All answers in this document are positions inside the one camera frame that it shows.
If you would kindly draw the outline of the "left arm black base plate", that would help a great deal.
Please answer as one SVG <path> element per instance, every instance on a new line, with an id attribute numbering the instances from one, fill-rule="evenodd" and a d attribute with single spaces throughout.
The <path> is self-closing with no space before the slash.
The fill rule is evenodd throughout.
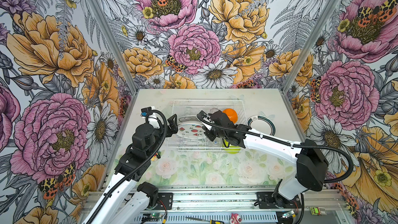
<path id="1" fill-rule="evenodd" d="M 150 198 L 147 210 L 171 210 L 174 194 L 171 192 L 160 192 Z"/>

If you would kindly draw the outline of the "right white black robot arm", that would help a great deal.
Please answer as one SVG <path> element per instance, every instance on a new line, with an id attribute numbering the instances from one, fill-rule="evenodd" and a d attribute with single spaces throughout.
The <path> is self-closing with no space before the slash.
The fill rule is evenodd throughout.
<path id="1" fill-rule="evenodd" d="M 248 125 L 234 124 L 222 111 L 212 114 L 201 111 L 197 118 L 204 125 L 204 133 L 209 140 L 220 138 L 232 146 L 261 151 L 285 160 L 296 168 L 296 174 L 280 180 L 267 199 L 268 203 L 279 208 L 287 208 L 300 194 L 308 190 L 319 192 L 324 184 L 342 181 L 353 172 L 351 156 L 339 148 L 317 145 L 309 139 L 294 142 L 264 134 Z M 325 178 L 329 162 L 323 150 L 334 151 L 347 159 L 348 168 L 343 175 L 334 179 Z"/>

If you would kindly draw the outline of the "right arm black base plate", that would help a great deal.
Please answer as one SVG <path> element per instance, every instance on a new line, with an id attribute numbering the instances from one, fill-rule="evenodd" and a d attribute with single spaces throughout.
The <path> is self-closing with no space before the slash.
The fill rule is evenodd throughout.
<path id="1" fill-rule="evenodd" d="M 255 206 L 259 209 L 277 209 L 277 208 L 291 208 L 300 209 L 302 207 L 299 196 L 295 196 L 293 200 L 286 200 L 280 195 L 274 196 L 273 192 L 262 191 L 256 193 L 257 200 Z"/>

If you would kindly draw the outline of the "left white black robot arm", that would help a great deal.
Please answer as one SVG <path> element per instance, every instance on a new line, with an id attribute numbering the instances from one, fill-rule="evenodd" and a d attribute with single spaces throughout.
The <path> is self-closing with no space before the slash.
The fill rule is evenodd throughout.
<path id="1" fill-rule="evenodd" d="M 153 208 L 158 187 L 140 179 L 151 165 L 166 138 L 178 132 L 177 115 L 166 118 L 152 107 L 142 109 L 145 122 L 135 129 L 132 143 L 119 159 L 115 173 L 85 224 L 130 224 L 142 211 Z"/>

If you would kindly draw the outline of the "strawberry pattern white plate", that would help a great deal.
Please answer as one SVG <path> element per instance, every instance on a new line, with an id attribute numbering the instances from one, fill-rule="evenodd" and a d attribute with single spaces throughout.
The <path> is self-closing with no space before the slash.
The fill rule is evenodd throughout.
<path id="1" fill-rule="evenodd" d="M 200 122 L 184 122 L 178 125 L 177 136 L 185 139 L 204 139 L 204 125 Z"/>

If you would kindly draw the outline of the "green rimmed white plate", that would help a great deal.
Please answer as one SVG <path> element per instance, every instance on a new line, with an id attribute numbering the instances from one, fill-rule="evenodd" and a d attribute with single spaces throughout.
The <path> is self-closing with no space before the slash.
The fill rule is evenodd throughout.
<path id="1" fill-rule="evenodd" d="M 274 136 L 276 134 L 275 124 L 267 117 L 262 115 L 254 115 L 248 119 L 248 125 L 263 133 Z"/>

